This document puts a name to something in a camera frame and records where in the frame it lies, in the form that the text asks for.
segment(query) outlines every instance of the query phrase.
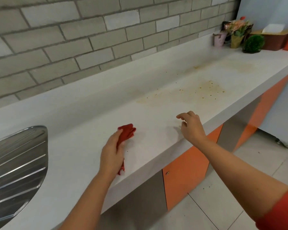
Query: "backsplash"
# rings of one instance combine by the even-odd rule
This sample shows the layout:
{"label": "backsplash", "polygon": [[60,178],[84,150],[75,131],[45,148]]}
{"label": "backsplash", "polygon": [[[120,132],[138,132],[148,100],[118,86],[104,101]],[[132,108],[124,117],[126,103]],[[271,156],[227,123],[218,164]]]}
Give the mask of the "backsplash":
{"label": "backsplash", "polygon": [[0,107],[210,34],[240,0],[0,0]]}

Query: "stainless steel sink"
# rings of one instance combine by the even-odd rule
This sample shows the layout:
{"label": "stainless steel sink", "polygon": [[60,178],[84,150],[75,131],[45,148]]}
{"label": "stainless steel sink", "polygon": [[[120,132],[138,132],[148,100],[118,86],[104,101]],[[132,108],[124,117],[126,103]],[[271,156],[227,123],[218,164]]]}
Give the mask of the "stainless steel sink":
{"label": "stainless steel sink", "polygon": [[29,127],[0,139],[0,228],[33,198],[47,168],[46,127]]}

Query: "red sleeve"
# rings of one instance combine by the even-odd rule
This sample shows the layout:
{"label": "red sleeve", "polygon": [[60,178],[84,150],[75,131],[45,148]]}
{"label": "red sleeve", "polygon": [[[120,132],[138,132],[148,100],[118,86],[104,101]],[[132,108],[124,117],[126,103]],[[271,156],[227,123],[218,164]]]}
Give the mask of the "red sleeve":
{"label": "red sleeve", "polygon": [[260,230],[288,230],[288,192],[270,212],[256,221],[256,227]]}

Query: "white countertop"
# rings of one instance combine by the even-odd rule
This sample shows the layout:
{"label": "white countertop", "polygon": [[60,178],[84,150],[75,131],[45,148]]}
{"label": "white countertop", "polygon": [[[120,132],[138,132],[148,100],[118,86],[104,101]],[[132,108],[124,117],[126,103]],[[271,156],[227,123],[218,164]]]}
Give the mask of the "white countertop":
{"label": "white countertop", "polygon": [[133,123],[137,131],[103,211],[190,147],[177,114],[193,110],[208,134],[288,74],[288,51],[243,54],[210,42],[204,36],[0,108],[0,138],[45,125],[49,140],[41,188],[2,229],[49,230],[62,222],[117,127]]}

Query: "cabinet door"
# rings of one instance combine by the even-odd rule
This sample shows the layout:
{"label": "cabinet door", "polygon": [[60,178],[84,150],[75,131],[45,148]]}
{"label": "cabinet door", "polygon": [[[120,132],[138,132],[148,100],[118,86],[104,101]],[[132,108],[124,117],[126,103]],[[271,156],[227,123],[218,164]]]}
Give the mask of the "cabinet door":
{"label": "cabinet door", "polygon": [[[222,125],[208,135],[217,142]],[[172,209],[188,192],[205,177],[208,159],[196,148],[191,147],[163,168],[163,180],[167,209]]]}
{"label": "cabinet door", "polygon": [[261,95],[261,100],[255,111],[253,112],[250,121],[248,122],[246,128],[244,129],[241,137],[239,138],[234,151],[240,147],[250,136],[257,130],[261,125],[264,118],[268,114],[272,105],[276,101],[277,97],[285,87],[288,82],[288,75],[268,89]]}

